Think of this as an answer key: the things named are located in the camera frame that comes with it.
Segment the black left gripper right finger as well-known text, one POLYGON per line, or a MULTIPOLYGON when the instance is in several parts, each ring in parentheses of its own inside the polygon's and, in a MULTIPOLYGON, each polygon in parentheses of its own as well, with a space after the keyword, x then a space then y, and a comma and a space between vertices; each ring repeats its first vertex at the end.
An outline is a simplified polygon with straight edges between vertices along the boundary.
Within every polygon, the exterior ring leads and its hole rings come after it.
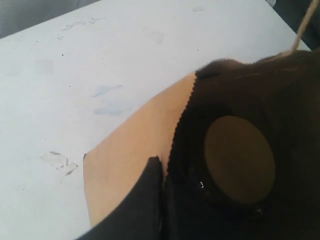
POLYGON ((203 189, 166 178, 165 240, 318 240, 320 198, 278 191, 253 207, 212 204, 203 189))

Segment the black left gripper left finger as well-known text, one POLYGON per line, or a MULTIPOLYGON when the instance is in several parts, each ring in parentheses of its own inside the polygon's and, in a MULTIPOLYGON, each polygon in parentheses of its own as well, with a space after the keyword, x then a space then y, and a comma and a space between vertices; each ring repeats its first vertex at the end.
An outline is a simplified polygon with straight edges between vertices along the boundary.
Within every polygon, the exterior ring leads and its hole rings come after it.
POLYGON ((80 240, 160 240, 163 172, 158 156, 150 157, 121 203, 80 240))

